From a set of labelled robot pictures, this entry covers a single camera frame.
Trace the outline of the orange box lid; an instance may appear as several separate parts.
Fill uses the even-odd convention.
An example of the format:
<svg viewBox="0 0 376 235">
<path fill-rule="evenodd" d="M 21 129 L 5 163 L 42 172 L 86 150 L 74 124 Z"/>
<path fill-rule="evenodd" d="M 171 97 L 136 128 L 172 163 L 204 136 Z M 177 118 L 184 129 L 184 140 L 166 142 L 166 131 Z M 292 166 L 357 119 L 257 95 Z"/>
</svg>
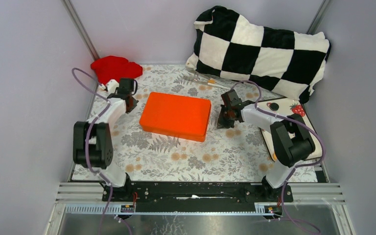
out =
<svg viewBox="0 0 376 235">
<path fill-rule="evenodd" d="M 211 107 L 208 99 L 151 92 L 139 124 L 146 132 L 204 142 Z"/>
</svg>

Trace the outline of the white strawberry tray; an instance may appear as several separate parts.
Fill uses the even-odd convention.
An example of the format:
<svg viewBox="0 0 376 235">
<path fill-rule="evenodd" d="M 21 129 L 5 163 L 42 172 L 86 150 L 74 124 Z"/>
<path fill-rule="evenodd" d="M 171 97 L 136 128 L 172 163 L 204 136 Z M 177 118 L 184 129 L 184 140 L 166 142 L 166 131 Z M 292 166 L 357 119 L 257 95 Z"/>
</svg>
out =
<svg viewBox="0 0 376 235">
<path fill-rule="evenodd" d="M 272 102 L 279 104 L 279 109 L 277 111 L 272 111 L 268 107 L 267 103 L 272 103 Z M 304 120 L 306 126 L 308 126 L 313 131 L 315 131 L 315 129 L 314 129 L 314 127 L 313 127 L 313 125 L 312 125 L 312 123 L 309 119 L 309 116 L 306 113 L 303 105 L 297 100 L 293 100 L 293 99 L 289 99 L 289 98 L 276 98 L 276 99 L 271 99 L 271 100 L 264 100 L 264 101 L 260 101 L 258 103 L 258 107 L 262 108 L 266 111 L 272 112 L 272 113 L 278 113 L 282 116 L 299 114 L 303 117 L 303 120 Z M 274 152 L 274 147 L 273 147 L 273 142 L 272 142 L 272 136 L 271 136 L 270 133 L 268 133 L 267 131 L 265 131 L 263 129 L 261 129 L 261 134 L 263 136 L 263 139 L 265 141 L 265 145 L 266 145 L 268 152 L 270 154 L 270 158 L 273 160 L 272 155 L 275 152 Z M 315 159 L 321 158 L 321 156 L 322 156 L 322 149 L 321 149 L 321 145 L 320 145 L 319 141 L 317 140 L 317 138 L 313 134 L 311 134 L 311 137 L 312 137 L 314 144 L 315 144 L 315 151 L 313 153 L 311 153 L 306 160 L 315 160 Z"/>
</svg>

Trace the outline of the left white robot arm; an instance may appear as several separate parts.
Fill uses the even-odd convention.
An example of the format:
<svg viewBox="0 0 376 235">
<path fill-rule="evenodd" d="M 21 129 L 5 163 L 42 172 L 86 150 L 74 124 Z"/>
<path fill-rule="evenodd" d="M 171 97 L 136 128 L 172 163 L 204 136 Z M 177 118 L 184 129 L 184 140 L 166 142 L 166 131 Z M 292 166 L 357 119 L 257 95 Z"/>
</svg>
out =
<svg viewBox="0 0 376 235">
<path fill-rule="evenodd" d="M 107 106 L 95 117 L 78 121 L 73 127 L 73 153 L 75 164 L 99 175 L 108 186 L 114 187 L 114 196 L 127 201 L 132 196 L 131 186 L 126 184 L 128 175 L 114 166 L 114 148 L 112 131 L 116 121 L 130 113 L 138 101 L 133 97 L 138 82 L 131 78 L 122 78 L 111 86 L 114 90 L 105 99 Z"/>
</svg>

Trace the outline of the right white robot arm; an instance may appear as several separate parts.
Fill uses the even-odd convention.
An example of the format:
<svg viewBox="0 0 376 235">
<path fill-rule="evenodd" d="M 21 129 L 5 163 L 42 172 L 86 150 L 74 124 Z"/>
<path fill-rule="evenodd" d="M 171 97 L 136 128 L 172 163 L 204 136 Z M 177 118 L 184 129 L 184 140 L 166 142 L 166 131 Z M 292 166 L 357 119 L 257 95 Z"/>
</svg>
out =
<svg viewBox="0 0 376 235">
<path fill-rule="evenodd" d="M 313 131 L 299 114 L 284 117 L 266 111 L 253 101 L 242 101 L 235 90 L 223 93 L 221 98 L 223 104 L 217 121 L 218 129 L 233 128 L 238 121 L 253 124 L 271 135 L 277 161 L 262 179 L 261 195 L 266 201 L 275 201 L 281 194 L 280 187 L 297 163 L 306 160 L 316 150 Z"/>
</svg>

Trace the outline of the red cloth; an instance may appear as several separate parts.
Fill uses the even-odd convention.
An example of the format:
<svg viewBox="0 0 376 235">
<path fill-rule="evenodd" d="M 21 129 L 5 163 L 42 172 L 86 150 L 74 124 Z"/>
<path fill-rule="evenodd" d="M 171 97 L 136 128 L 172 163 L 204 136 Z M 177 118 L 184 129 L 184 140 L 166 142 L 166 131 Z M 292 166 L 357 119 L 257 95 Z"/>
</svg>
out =
<svg viewBox="0 0 376 235">
<path fill-rule="evenodd" d="M 98 81 L 106 91 L 112 91 L 115 80 L 119 83 L 121 78 L 135 79 L 143 74 L 143 68 L 135 62 L 130 62 L 124 57 L 106 56 L 91 63 L 90 68 L 96 73 Z"/>
</svg>

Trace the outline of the black sandwich cookie top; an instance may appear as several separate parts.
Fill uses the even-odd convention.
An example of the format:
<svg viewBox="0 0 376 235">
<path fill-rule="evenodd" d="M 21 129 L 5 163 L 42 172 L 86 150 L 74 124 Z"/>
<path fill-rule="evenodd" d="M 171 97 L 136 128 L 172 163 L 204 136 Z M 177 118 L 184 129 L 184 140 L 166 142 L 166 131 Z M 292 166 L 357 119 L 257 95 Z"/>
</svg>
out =
<svg viewBox="0 0 376 235">
<path fill-rule="evenodd" d="M 272 102 L 272 103 L 267 103 L 268 107 L 272 110 L 272 111 L 277 111 L 279 109 L 279 104 L 275 103 L 275 102 Z"/>
</svg>

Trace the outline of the floral table mat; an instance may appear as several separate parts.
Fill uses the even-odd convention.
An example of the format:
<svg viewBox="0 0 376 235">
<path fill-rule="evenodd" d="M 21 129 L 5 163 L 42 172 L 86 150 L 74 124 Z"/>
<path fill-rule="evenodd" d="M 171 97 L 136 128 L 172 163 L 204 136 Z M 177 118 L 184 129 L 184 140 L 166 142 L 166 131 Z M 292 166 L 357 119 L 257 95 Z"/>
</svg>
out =
<svg viewBox="0 0 376 235">
<path fill-rule="evenodd" d="M 237 122 L 234 128 L 217 129 L 216 123 L 225 89 L 188 81 L 184 65 L 144 65 L 137 79 L 138 104 L 121 116 L 112 131 L 113 165 L 134 181 L 259 182 L 274 168 L 261 131 Z M 251 84 L 234 87 L 243 100 L 276 98 L 277 95 Z M 211 101 L 211 115 L 204 142 L 146 132 L 139 124 L 151 92 L 204 98 Z"/>
</svg>

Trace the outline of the black white checkered blanket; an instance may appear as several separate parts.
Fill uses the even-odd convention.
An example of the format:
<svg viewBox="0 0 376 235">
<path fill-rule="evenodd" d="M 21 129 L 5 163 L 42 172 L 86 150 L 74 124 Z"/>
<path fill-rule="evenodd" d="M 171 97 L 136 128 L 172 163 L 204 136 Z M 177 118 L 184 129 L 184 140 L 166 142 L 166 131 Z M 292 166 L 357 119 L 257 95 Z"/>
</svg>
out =
<svg viewBox="0 0 376 235">
<path fill-rule="evenodd" d="M 233 81 L 250 80 L 273 93 L 307 103 L 324 77 L 331 43 L 310 35 L 250 23 L 223 6 L 194 21 L 196 40 L 186 66 Z"/>
</svg>

